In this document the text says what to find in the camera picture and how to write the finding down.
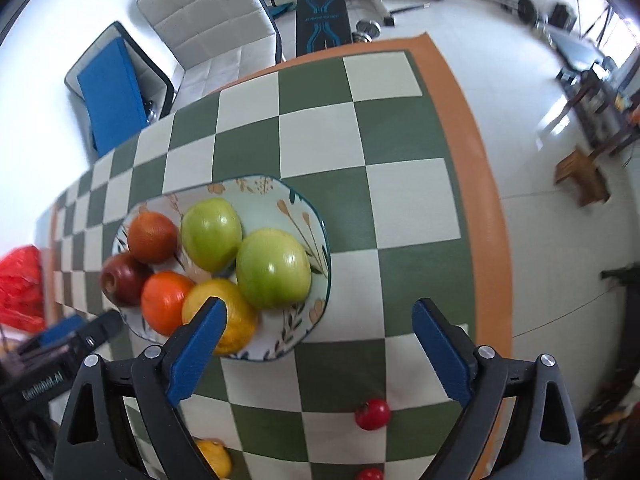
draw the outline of dark orange fruit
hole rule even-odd
[[[189,278],[164,270],[145,282],[140,311],[149,326],[169,337],[182,324],[184,298],[195,285]]]
[[[129,252],[144,264],[161,264],[178,248],[178,228],[166,216],[144,211],[131,222],[127,234]]]

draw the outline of dark red apple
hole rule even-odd
[[[379,430],[391,419],[391,410],[385,400],[371,399],[360,406],[355,413],[356,424],[363,430]]]
[[[153,273],[128,252],[114,254],[102,266],[100,288],[115,306],[137,306],[142,287]]]
[[[356,480],[384,480],[385,475],[375,467],[363,469],[356,475]]]

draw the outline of red plastic bag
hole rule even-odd
[[[45,328],[40,251],[14,249],[0,260],[0,323],[27,332]]]

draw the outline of tiled floor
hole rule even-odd
[[[390,9],[420,0],[385,0]],[[376,19],[367,0],[348,2],[351,26]],[[295,56],[295,13],[277,21],[283,53]],[[578,208],[570,184],[555,186],[555,165],[586,147],[555,81],[561,67],[516,17],[476,0],[444,0],[396,16],[382,38],[427,32],[445,57],[476,117],[508,226],[513,262],[513,354],[542,352],[559,362],[577,412],[610,369],[622,322],[623,291],[600,270],[640,255],[634,194],[620,158],[602,158],[612,198]],[[630,170],[640,173],[640,158]]]

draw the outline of metal screw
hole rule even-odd
[[[91,354],[88,355],[87,357],[84,358],[84,366],[95,366],[98,364],[98,361],[100,359],[98,359],[98,356],[96,354]]]
[[[160,355],[161,351],[162,351],[162,349],[159,346],[156,346],[156,345],[148,346],[145,349],[145,357],[147,357],[149,359],[155,359],[156,357],[158,357]]]
[[[540,356],[540,362],[542,362],[543,365],[545,366],[553,366],[554,364],[556,364],[556,360],[554,359],[554,357],[552,355],[549,354],[542,354]]]
[[[478,355],[485,359],[493,359],[495,357],[495,350],[490,346],[481,346],[478,348]]]

